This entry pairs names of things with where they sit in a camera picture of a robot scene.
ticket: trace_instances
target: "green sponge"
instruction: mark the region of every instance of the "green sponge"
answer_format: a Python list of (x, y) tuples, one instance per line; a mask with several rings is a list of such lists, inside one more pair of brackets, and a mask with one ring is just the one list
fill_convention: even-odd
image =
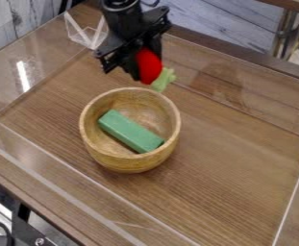
[(97, 123), (109, 135), (140, 154), (155, 150), (164, 143), (161, 137), (115, 110), (109, 110), (100, 117)]

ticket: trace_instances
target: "wooden table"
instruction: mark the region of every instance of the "wooden table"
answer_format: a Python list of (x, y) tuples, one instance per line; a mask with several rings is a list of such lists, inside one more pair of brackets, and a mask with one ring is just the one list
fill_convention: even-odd
[(259, 2), (276, 5), (291, 11), (299, 12), (299, 0), (258, 0)]
[[(72, 14), (83, 25), (97, 18), (88, 5)], [(270, 245), (299, 177), (299, 80), (167, 36), (180, 144), (159, 168), (119, 175), (89, 157), (79, 117), (100, 93), (139, 84), (56, 39), (62, 25), (56, 18), (0, 53), (6, 65), (4, 56), (41, 47), (32, 56), (49, 74), (0, 111), (0, 184), (84, 245)]]

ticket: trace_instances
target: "wooden bowl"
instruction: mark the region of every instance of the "wooden bowl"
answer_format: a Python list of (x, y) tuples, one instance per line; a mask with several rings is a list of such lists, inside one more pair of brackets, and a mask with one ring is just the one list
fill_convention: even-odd
[[(101, 131), (97, 119), (108, 110), (125, 117), (165, 139), (153, 151), (136, 154)], [(89, 155), (108, 169), (120, 173), (140, 173), (153, 169), (172, 154), (181, 128), (179, 110), (172, 101), (149, 89), (128, 87), (108, 91), (83, 109), (80, 131)]]

